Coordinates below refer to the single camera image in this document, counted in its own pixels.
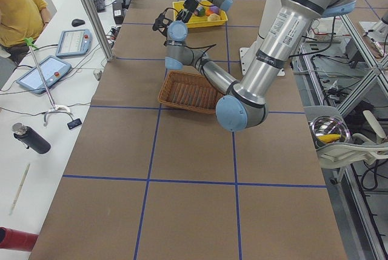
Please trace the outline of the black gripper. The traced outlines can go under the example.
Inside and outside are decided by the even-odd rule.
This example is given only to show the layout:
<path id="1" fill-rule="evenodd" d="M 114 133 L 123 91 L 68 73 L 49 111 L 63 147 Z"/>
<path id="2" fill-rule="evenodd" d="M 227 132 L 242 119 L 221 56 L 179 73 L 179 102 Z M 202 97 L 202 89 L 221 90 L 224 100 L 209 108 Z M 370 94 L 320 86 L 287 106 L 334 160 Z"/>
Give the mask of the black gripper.
<path id="1" fill-rule="evenodd" d="M 166 8 L 162 13 L 159 14 L 159 16 L 155 19 L 154 24 L 152 25 L 152 30 L 154 32 L 158 31 L 162 35 L 167 34 L 167 30 L 169 25 L 173 22 L 172 19 L 166 17 L 166 13 L 169 10 L 169 8 Z"/>
<path id="2" fill-rule="evenodd" d="M 179 11 L 176 16 L 177 21 L 189 21 L 193 15 L 194 10 L 197 8 L 200 0 L 185 0 L 183 3 L 183 9 Z"/>

